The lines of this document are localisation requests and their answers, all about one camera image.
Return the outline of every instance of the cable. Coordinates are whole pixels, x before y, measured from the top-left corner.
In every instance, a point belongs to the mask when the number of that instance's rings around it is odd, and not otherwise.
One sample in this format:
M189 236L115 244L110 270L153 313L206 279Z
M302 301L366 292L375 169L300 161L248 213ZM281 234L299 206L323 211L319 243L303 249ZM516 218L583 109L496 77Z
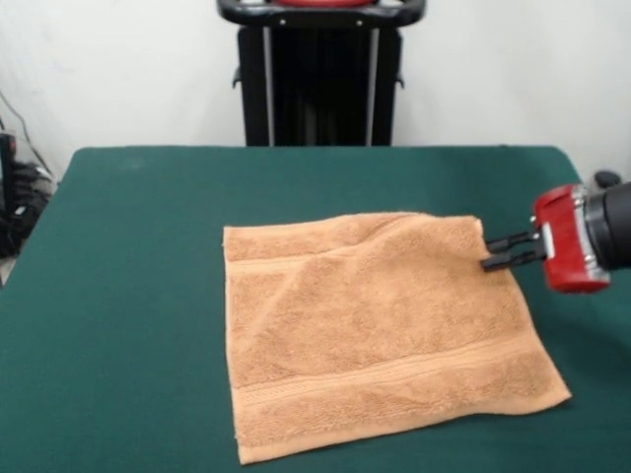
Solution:
M27 128L27 122L24 120L24 118L18 113L17 110L15 110L13 108L13 106L11 105L11 103L9 102L9 100L6 98L6 96L3 94L2 90L0 89L0 100L2 100L2 102L7 105L7 108L9 108L9 110L16 116L16 118L18 118L18 120L20 120L20 123L22 124L22 131L24 133L24 138L25 140L27 140L27 143L29 144L29 146L31 147L31 150L33 151L33 154L35 155L35 157L37 158L37 160L41 163L41 165L43 166L44 169L46 169L46 171L50 174L52 174L52 171L50 170L50 168L48 167L48 165L46 164L46 161L43 160L43 158L41 157L41 154L37 151L37 149L35 148L35 146L33 145L33 142L31 141L31 135L29 135L29 128Z

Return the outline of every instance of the green table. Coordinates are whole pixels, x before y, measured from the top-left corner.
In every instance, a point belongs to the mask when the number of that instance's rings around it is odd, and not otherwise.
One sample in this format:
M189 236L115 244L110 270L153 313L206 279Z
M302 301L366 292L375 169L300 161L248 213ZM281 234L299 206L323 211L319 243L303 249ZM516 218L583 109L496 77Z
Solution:
M419 210L488 234L578 180L550 148L123 148L78 153L0 295L1 472L239 471L224 346L225 225ZM259 472L631 469L631 278L593 297L516 270L574 393L251 465Z

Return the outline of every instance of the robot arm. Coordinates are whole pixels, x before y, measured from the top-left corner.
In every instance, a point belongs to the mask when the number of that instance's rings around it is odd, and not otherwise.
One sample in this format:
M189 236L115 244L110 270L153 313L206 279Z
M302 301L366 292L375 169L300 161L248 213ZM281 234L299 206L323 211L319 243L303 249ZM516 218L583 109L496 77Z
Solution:
M534 203L529 231L487 241L485 271L543 261L548 287L561 293L594 293L610 283L611 271L631 268L631 182L590 189L570 184ZM531 249L510 249L531 243Z

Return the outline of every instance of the towel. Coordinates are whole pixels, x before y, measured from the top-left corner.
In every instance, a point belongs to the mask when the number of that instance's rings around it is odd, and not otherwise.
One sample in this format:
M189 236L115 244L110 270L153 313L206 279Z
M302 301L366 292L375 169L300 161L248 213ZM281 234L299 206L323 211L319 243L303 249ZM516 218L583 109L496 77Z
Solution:
M224 228L241 464L570 398L471 216Z

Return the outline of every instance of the black stand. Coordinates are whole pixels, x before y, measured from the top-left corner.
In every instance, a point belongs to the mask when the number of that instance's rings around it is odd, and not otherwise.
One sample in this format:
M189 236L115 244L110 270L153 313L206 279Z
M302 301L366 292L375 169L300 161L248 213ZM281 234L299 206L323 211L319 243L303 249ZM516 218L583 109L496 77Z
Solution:
M396 26L421 18L424 1L400 9L219 5L245 25L236 81L248 146L390 145L402 43ZM261 8L272 14L261 16Z

